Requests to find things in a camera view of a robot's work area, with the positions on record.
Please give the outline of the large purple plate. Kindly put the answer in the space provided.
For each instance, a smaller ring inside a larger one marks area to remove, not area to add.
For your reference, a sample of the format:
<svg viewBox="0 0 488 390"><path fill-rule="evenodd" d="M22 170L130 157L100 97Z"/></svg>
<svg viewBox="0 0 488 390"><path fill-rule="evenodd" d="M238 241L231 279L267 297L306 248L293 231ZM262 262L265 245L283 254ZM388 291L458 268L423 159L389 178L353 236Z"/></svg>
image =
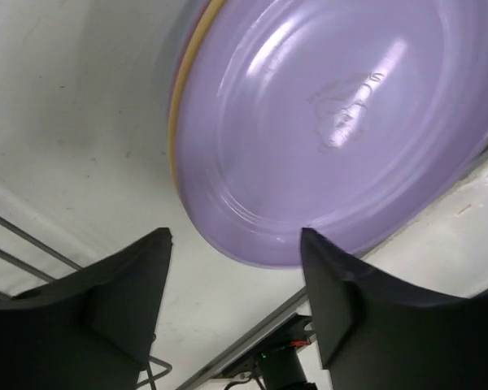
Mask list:
<svg viewBox="0 0 488 390"><path fill-rule="evenodd" d="M181 110L180 197L229 258L351 253L447 191L488 142L488 1L227 1Z"/></svg>

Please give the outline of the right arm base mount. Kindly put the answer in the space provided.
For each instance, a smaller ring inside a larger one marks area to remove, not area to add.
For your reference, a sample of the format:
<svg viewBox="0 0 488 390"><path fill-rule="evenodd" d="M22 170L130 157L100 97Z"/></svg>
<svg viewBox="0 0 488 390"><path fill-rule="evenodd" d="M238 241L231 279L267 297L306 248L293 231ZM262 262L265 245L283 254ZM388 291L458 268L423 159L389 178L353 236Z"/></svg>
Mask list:
<svg viewBox="0 0 488 390"><path fill-rule="evenodd" d="M300 349L304 349L316 340L315 331L312 328L310 315L293 314L278 329L245 352L235 362L223 368L214 376L215 379L236 379L240 375L250 376L252 379L258 375L255 365L256 357L266 351L294 347L298 355Z"/></svg>

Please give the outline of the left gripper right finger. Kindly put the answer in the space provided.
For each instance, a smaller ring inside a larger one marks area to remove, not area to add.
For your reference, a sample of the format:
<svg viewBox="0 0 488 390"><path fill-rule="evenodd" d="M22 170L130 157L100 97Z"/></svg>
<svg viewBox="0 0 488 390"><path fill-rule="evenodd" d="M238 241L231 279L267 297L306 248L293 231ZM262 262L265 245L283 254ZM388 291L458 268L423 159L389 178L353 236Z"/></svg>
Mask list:
<svg viewBox="0 0 488 390"><path fill-rule="evenodd" d="M488 292L403 281L304 228L300 253L322 367L335 389L488 389Z"/></svg>

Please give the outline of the beige plate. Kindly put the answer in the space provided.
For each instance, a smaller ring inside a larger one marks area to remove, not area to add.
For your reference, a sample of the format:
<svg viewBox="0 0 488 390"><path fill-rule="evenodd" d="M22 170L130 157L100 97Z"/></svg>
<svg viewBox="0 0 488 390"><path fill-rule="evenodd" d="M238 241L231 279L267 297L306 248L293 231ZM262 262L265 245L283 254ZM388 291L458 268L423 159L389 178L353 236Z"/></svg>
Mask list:
<svg viewBox="0 0 488 390"><path fill-rule="evenodd" d="M173 97L172 104L168 106L168 160L170 165L170 171L172 176L172 181L174 183L174 187L176 191L180 192L180 185L179 185L179 176L178 176L178 146L177 143L179 141L179 124L180 124L180 114L181 110L186 102L185 93L187 90L187 85L189 82L189 78L192 72L192 67L194 65L194 61L198 57L198 52L205 40L205 36L210 32L211 26L213 25L214 21L216 20L220 10L224 7L226 1L211 1L211 24L210 28L206 31L206 34L203 37L202 42L200 43L198 49L194 53L194 57L190 59L187 63L186 73L179 79L179 82L176 86L176 94Z"/></svg>

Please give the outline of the lilac plate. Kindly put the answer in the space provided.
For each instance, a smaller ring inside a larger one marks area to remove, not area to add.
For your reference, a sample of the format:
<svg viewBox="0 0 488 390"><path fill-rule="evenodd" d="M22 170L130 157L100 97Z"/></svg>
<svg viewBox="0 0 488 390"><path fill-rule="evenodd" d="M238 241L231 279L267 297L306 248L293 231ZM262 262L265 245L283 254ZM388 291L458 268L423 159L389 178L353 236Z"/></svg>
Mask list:
<svg viewBox="0 0 488 390"><path fill-rule="evenodd" d="M188 1L182 12L180 21L186 26L180 28L183 33L178 54L173 64L173 75L169 92L168 105L171 106L179 79L186 73L187 63L194 57L211 24L211 1Z"/></svg>

